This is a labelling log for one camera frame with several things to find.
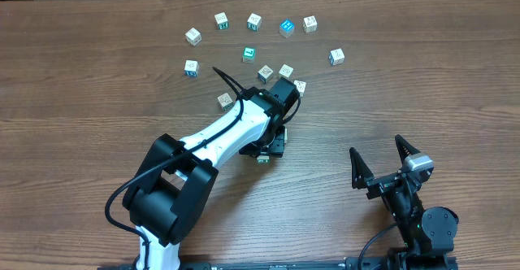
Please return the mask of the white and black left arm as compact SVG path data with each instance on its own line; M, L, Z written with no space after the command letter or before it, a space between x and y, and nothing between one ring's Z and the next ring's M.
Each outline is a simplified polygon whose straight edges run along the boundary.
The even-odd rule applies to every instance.
M296 85L281 78L270 89L240 91L232 109L198 133L157 138L123 196L141 243L133 268L179 268L180 242L202 215L219 169L236 154L282 157L284 126L299 102Z

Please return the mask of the wooden block green bottom side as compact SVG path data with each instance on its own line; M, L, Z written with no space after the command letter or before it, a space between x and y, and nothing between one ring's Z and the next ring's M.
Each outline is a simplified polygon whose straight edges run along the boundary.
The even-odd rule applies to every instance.
M228 111L229 109L233 108L234 101L229 95L229 93L221 94L217 97L220 107L223 111Z

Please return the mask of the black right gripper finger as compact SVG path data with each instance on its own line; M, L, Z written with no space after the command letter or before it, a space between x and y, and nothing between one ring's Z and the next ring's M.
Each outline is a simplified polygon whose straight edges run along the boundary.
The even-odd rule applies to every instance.
M395 143L402 164L410 164L416 160L420 151L409 144L400 134L395 136Z
M349 149L349 155L352 167L352 187L365 189L367 184L374 179L374 175L354 147Z

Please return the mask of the wooden block yellow side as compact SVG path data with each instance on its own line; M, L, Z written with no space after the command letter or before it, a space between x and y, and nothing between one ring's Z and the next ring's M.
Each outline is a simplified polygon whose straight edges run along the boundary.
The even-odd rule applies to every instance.
M297 91L299 92L300 96L303 97L306 89L306 83L304 81L295 80L294 85L297 87Z

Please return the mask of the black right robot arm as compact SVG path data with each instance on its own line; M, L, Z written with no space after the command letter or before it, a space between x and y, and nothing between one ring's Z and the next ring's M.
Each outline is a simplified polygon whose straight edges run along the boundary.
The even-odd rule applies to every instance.
M409 144L401 135L395 136L401 168L382 177L374 177L355 148L349 149L352 187L366 189L369 199L381 198L394 223L373 236L359 256L345 260L347 269L457 269L457 260L448 257L454 249L459 218L447 207L424 208L418 196L422 184L434 170L430 156ZM383 257L367 258L368 248L380 237L397 228L403 247L388 250Z

